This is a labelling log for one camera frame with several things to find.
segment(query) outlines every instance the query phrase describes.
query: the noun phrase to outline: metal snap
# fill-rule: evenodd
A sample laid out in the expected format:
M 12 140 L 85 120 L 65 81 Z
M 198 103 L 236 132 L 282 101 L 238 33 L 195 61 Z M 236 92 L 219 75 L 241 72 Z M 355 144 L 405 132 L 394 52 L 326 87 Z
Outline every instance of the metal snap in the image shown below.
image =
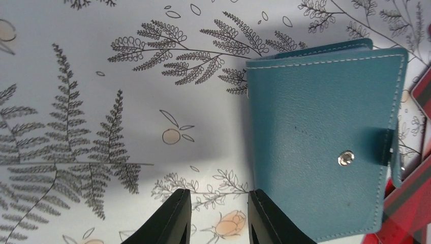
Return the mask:
M 338 157 L 338 164 L 340 164 L 341 166 L 347 166 L 351 164 L 353 160 L 355 160 L 355 155 L 352 151 L 347 150 L 341 153 Z

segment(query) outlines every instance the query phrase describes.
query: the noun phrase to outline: table surface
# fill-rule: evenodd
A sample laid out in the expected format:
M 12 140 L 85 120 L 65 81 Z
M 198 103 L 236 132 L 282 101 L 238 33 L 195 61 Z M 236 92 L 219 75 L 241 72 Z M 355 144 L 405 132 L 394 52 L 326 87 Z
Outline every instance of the table surface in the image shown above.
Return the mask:
M 3 0 L 1 240 L 121 243 L 188 188 L 192 244 L 249 243 L 244 62 L 279 51 L 364 37 L 408 48 L 399 137 L 403 160 L 419 162 L 431 132 L 409 91 L 430 63 L 430 9 L 419 0 Z

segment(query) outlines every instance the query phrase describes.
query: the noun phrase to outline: leather cover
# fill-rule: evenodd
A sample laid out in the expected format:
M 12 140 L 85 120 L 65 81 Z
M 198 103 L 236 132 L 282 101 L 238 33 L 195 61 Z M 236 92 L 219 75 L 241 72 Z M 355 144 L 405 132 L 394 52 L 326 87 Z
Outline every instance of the leather cover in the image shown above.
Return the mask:
M 361 39 L 247 62 L 255 188 L 316 242 L 378 231 L 389 164 L 399 180 L 408 53 L 372 46 Z M 355 158 L 341 166 L 346 150 Z

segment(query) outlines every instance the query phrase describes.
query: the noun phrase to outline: wallet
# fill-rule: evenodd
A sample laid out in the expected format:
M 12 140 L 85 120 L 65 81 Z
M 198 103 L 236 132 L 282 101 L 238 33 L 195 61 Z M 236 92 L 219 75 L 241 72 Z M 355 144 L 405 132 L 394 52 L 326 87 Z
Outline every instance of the wallet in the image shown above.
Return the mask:
M 371 39 L 247 61 L 255 189 L 314 241 L 381 228 L 407 63 Z

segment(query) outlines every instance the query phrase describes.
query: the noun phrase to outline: blue leather wallet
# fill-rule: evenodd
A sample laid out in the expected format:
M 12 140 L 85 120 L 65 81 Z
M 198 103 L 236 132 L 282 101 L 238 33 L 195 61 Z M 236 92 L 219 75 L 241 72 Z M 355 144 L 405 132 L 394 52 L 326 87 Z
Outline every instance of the blue leather wallet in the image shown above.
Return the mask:
M 360 39 L 247 62 L 255 188 L 316 242 L 378 231 L 388 168 L 401 185 L 408 53 L 372 49 Z

